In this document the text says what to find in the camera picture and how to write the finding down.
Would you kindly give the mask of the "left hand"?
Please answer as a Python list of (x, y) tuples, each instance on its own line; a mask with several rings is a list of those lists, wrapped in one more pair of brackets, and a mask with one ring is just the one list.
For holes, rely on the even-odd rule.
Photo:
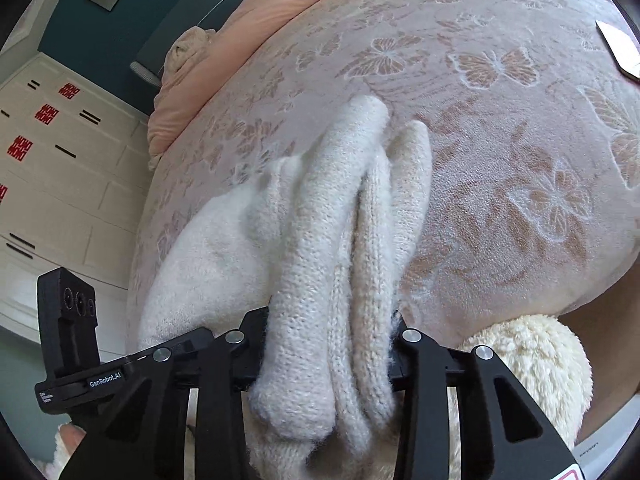
[(81, 444), (82, 439), (86, 436), (85, 430), (68, 422), (58, 427), (56, 438), (68, 455), (73, 455)]

